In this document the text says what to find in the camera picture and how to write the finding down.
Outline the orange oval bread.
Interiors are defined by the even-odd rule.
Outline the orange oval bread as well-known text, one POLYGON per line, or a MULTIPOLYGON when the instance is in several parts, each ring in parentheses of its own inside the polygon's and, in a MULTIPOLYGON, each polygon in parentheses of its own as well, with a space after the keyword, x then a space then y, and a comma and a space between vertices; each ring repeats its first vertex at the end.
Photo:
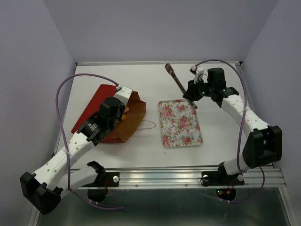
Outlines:
POLYGON ((123 114, 122 114, 122 117, 121 117, 121 120, 122 120, 122 121, 126 120, 126 118, 127 118, 127 112, 128 112, 128 111, 129 111, 129 107, 126 106, 126 107, 125 107, 125 110, 124 110, 124 112, 123 112, 123 114))

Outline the red brown paper bag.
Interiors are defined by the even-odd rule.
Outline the red brown paper bag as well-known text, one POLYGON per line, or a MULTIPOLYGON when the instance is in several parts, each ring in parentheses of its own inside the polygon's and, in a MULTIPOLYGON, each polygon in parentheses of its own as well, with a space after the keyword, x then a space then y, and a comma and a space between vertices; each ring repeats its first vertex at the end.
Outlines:
POLYGON ((138 92, 103 84, 96 90, 71 132, 94 146, 127 142, 146 114, 138 92))

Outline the metal tongs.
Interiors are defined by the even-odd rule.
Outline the metal tongs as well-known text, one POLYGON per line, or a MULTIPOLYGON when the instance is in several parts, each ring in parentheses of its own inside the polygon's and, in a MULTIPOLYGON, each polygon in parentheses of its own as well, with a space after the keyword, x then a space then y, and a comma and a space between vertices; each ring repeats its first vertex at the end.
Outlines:
MULTIPOLYGON (((164 67, 165 67, 167 73, 173 78, 173 80, 175 81, 175 83, 177 84, 179 89, 181 90, 181 92, 183 94, 183 98, 185 98, 184 96, 186 96, 187 90, 184 88, 184 86, 179 81, 178 77, 175 74, 173 67, 169 63, 165 64, 164 67)), ((192 88, 192 84, 193 84, 193 81, 189 81, 188 88, 192 88)), ((194 109, 198 109, 198 107, 196 106, 196 104, 193 101, 191 101, 190 99, 187 99, 187 100, 194 109)))

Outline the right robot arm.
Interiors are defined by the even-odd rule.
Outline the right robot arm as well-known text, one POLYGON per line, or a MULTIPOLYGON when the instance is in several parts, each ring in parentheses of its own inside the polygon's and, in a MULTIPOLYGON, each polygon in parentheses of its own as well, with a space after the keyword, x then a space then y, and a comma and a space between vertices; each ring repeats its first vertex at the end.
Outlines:
POLYGON ((239 134, 247 137, 244 148, 239 148, 238 157, 220 163, 216 171, 202 172, 200 182, 203 186, 243 185, 243 172, 281 160, 281 128, 260 119, 235 88, 227 87, 222 68, 208 69, 206 81, 201 67, 192 66, 190 71, 195 77, 188 82, 183 97, 192 102, 203 97, 211 98, 240 126, 239 134))

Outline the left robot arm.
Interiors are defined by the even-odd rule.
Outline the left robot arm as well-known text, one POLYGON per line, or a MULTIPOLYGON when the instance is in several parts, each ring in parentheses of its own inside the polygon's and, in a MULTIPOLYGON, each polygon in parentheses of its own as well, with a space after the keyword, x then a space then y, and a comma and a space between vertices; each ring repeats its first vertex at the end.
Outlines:
POLYGON ((92 150, 116 127, 128 103, 127 97, 107 97, 73 134, 64 147, 45 165, 33 173, 25 172, 20 177, 24 197, 43 215, 52 212, 61 199, 83 185, 107 187, 110 179, 105 168, 91 161, 75 172, 71 178, 71 166, 85 153, 92 150))

